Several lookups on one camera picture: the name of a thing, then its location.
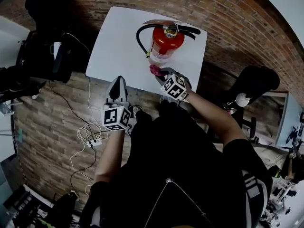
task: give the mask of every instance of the fire extinguisher label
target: fire extinguisher label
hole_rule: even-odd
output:
[[[157,63],[166,63],[172,54],[163,55],[155,51],[154,48],[151,48],[150,58]]]

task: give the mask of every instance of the black sleeve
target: black sleeve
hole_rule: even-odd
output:
[[[225,158],[233,161],[240,169],[248,171],[260,179],[266,185],[269,199],[272,188],[272,178],[248,140],[236,139],[229,142],[224,147],[223,154]]]
[[[81,213],[79,225],[81,228],[89,228],[91,226],[92,216],[98,206],[102,212],[102,207],[106,205],[106,197],[109,189],[109,183],[99,181],[95,183],[90,189],[89,198]]]

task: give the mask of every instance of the white cable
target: white cable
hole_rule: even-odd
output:
[[[65,34],[68,34],[68,35],[74,37],[76,40],[78,40],[75,36],[73,36],[73,35],[70,34],[70,33],[67,33],[67,32],[63,33],[63,35],[65,35]],[[83,45],[83,46],[87,49],[87,51],[89,52],[89,55],[90,55],[90,57],[91,57],[91,52],[90,52],[90,50],[85,46],[85,44],[81,43],[80,40],[78,40],[78,42],[79,42],[81,45]]]
[[[63,33],[63,35],[65,35],[65,34],[68,34],[68,35],[74,37],[81,45],[83,45],[83,46],[87,49],[87,51],[89,52],[89,55],[90,55],[90,57],[91,57],[91,52],[90,52],[90,50],[85,46],[85,44],[83,44],[82,42],[80,42],[80,40],[78,40],[78,39],[77,39],[75,36],[73,36],[72,34],[67,33],[67,32]],[[106,133],[106,138],[102,138],[102,137],[101,137],[101,136],[102,136],[102,128],[101,128],[101,126],[100,126],[100,124],[99,124],[100,121],[96,120],[96,118],[95,118],[95,116],[94,116],[94,114],[93,114],[93,111],[92,111],[91,108],[90,108],[90,97],[91,97],[91,85],[90,85],[90,77],[89,77],[89,99],[88,99],[88,101],[87,101],[87,107],[89,108],[89,110],[90,110],[90,112],[91,112],[91,115],[93,116],[93,118],[95,119],[96,122],[94,122],[94,123],[93,123],[93,122],[88,122],[88,123],[86,123],[83,127],[79,128],[78,131],[77,131],[77,137],[81,140],[81,142],[82,142],[82,144],[83,144],[84,147],[83,147],[82,151],[78,151],[77,153],[75,153],[74,155],[72,155],[71,158],[70,158],[70,161],[71,161],[73,170],[75,170],[75,168],[74,168],[74,166],[73,166],[72,158],[75,157],[77,154],[79,154],[79,153],[81,153],[81,152],[83,152],[83,151],[85,150],[85,148],[86,148],[85,140],[86,140],[86,141],[93,140],[94,137],[95,137],[95,139],[96,139],[96,138],[99,138],[100,140],[105,140],[105,139],[107,139],[107,138],[109,137],[109,134],[108,134],[107,131],[105,132],[105,133]],[[92,133],[90,130],[88,130],[88,129],[86,128],[87,126],[90,126],[90,125],[95,126],[95,127],[99,130],[99,134],[98,134],[98,135],[96,135],[95,133]],[[92,180],[91,178],[89,178],[88,176],[84,175],[81,171],[78,171],[78,172],[79,172],[80,174],[82,174],[83,176],[87,177],[90,181],[93,182],[93,180]],[[86,185],[86,187],[85,187],[85,193],[86,193],[87,195],[89,195],[89,194],[86,192],[86,189],[87,189],[87,187],[89,187],[89,186],[91,186],[91,185]]]
[[[72,158],[73,158],[74,156],[76,156],[77,154],[83,152],[83,151],[85,150],[85,148],[86,148],[85,143],[84,143],[83,141],[82,141],[82,144],[84,145],[83,149],[82,149],[81,151],[78,151],[77,153],[73,154],[73,155],[71,156],[71,158],[70,158],[70,161],[71,161],[71,164],[72,164],[72,168],[73,168],[74,171],[77,171],[77,172],[80,173],[81,175],[83,175],[83,176],[85,176],[86,178],[88,178],[90,181],[94,182],[91,178],[89,178],[88,176],[84,175],[81,171],[76,170],[76,169],[74,168],[74,166],[73,166]],[[89,195],[89,194],[86,192],[86,188],[87,188],[88,186],[91,186],[91,185],[86,185],[86,187],[85,187],[85,193],[86,193],[86,195]]]

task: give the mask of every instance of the red brick wall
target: red brick wall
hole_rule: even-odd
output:
[[[180,19],[208,32],[204,60],[238,75],[247,65],[273,68],[280,90],[291,91],[304,105],[302,48],[266,0],[76,0],[83,19],[100,28],[111,6],[151,11]],[[2,0],[0,15],[29,29],[35,23],[25,0]]]

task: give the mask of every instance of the white ball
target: white ball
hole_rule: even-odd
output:
[[[248,105],[250,98],[246,97],[245,93],[239,93],[236,97],[236,103],[240,107]]]

